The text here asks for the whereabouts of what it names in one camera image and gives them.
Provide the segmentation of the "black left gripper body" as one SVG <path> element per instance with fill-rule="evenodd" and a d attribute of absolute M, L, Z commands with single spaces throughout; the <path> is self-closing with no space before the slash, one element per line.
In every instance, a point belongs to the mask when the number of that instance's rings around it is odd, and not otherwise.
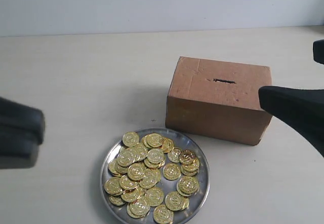
<path fill-rule="evenodd" d="M 1 168 L 34 167 L 44 141 L 45 115 L 37 108 L 1 98 Z"/>

